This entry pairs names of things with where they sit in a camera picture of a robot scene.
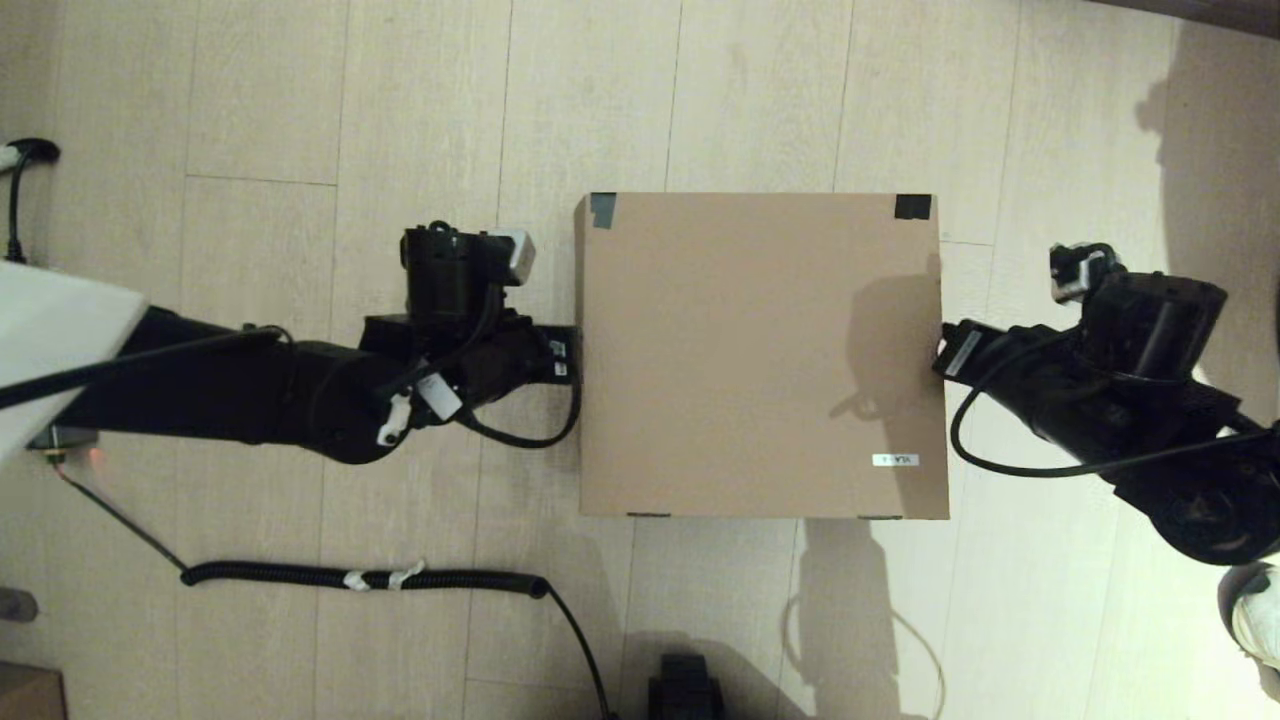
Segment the brown cardboard shoe box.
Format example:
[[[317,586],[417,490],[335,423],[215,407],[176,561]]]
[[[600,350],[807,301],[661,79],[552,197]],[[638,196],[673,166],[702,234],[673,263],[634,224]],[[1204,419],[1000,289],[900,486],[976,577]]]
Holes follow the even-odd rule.
[[[929,193],[595,192],[588,516],[950,518]]]

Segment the black and silver robot base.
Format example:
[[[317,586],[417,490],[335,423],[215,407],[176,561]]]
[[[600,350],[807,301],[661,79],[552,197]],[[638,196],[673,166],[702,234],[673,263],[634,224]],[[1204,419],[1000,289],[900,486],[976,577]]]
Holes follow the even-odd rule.
[[[664,653],[648,685],[646,720],[726,720],[719,682],[699,653]]]

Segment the white shoe of bystander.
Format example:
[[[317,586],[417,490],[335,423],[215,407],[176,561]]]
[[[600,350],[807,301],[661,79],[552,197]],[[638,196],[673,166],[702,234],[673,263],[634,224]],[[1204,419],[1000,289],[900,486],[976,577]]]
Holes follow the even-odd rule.
[[[1248,575],[1231,597],[1229,624],[1242,651],[1280,675],[1280,566]]]

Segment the brown cardboard piece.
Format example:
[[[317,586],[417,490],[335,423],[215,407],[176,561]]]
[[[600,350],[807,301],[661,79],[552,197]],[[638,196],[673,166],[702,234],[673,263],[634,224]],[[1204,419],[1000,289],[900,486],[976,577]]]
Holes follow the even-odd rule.
[[[0,720],[67,720],[61,674],[0,662]]]

